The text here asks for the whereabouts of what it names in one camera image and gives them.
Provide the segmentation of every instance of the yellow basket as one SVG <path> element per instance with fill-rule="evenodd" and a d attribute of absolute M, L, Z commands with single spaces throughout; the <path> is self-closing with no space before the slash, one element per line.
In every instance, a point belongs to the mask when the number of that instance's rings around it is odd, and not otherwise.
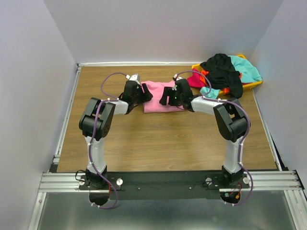
<path fill-rule="evenodd" d="M 240 57 L 240 58 L 246 59 L 246 57 L 243 54 L 238 54 L 237 56 Z M 203 70 L 200 64 L 193 65 L 192 69 L 196 69 L 199 72 L 201 72 Z M 252 88 L 256 87 L 257 85 L 260 85 L 261 83 L 262 83 L 262 81 L 258 81 L 258 82 L 252 82 L 252 83 L 249 83 L 249 84 L 242 85 L 243 90 L 252 89 Z M 223 90 L 220 90 L 219 96 L 225 95 L 225 94 L 229 94 L 229 92 L 225 93 Z"/>

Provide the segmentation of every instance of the pink cloth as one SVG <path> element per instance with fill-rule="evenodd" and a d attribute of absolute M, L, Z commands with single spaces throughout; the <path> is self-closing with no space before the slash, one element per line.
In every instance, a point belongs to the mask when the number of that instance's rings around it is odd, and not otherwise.
<path fill-rule="evenodd" d="M 205 84 L 200 80 L 200 76 L 201 76 L 200 74 L 193 72 L 192 76 L 188 78 L 190 87 L 201 89 L 202 87 L 205 86 Z"/>
<path fill-rule="evenodd" d="M 143 81 L 141 84 L 145 83 L 149 92 L 153 95 L 153 98 L 144 103 L 144 113 L 165 113 L 165 112 L 177 112 L 177 111 L 184 111 L 182 106 L 177 108 L 176 106 L 170 105 L 161 105 L 159 103 L 162 95 L 164 87 L 173 87 L 174 81 L 171 82 L 153 82 L 153 81 Z"/>

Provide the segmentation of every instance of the turquoise towel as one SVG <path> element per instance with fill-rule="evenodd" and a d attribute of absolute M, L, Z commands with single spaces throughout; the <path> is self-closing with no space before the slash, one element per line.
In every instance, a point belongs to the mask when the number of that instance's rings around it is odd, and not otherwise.
<path fill-rule="evenodd" d="M 257 81 L 262 81 L 262 78 L 256 69 L 248 60 L 238 57 L 230 56 L 231 63 L 234 65 L 236 71 L 242 73 L 241 82 L 242 83 L 252 83 Z M 204 95 L 209 91 L 209 88 L 202 87 L 201 94 Z M 206 95 L 208 98 L 216 99 L 219 95 L 220 90 L 211 89 L 211 92 Z"/>
<path fill-rule="evenodd" d="M 238 56 L 230 56 L 230 58 L 231 63 L 234 65 L 236 71 L 242 73 L 242 83 L 262 81 L 258 70 L 248 60 Z"/>

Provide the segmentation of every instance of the gray wall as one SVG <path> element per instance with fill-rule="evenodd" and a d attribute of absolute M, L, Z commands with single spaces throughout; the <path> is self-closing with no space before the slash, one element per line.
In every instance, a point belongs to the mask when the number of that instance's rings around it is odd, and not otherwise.
<path fill-rule="evenodd" d="M 282 0 L 44 0 L 77 62 L 250 57 Z"/>
<path fill-rule="evenodd" d="M 307 186 L 307 1 L 284 0 L 252 55 L 257 100 L 284 163 Z"/>
<path fill-rule="evenodd" d="M 76 69 L 42 0 L 0 5 L 0 229 L 19 230 L 51 164 Z"/>

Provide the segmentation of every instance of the wooden tabletop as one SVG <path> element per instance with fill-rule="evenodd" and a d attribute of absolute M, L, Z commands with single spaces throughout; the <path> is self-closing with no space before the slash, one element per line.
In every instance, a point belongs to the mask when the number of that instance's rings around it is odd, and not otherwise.
<path fill-rule="evenodd" d="M 91 97 L 106 99 L 100 92 L 103 79 L 113 72 L 139 73 L 142 81 L 169 82 L 188 66 L 82 67 L 62 147 L 58 172 L 85 170 L 87 146 L 78 123 Z M 120 95 L 123 75 L 114 75 L 104 90 Z M 243 164 L 248 169 L 275 169 L 275 162 L 251 90 L 239 99 L 251 120 L 244 144 Z M 145 114 L 143 106 L 128 115 L 113 117 L 106 137 L 108 171 L 219 170 L 225 158 L 225 140 L 215 117 L 188 111 Z"/>

